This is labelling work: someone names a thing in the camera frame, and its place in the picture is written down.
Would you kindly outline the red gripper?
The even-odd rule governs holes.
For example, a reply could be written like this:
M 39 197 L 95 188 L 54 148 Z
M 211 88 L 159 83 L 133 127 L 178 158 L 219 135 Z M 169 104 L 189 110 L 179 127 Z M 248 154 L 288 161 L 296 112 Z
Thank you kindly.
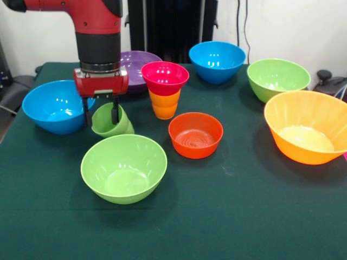
M 76 89 L 82 97 L 83 111 L 85 115 L 85 125 L 90 126 L 90 111 L 88 108 L 88 98 L 98 95 L 123 95 L 128 89 L 128 73 L 126 68 L 106 74 L 85 73 L 80 68 L 75 68 L 73 72 Z M 111 119 L 114 125 L 119 123 L 119 99 L 113 97 L 113 107 Z

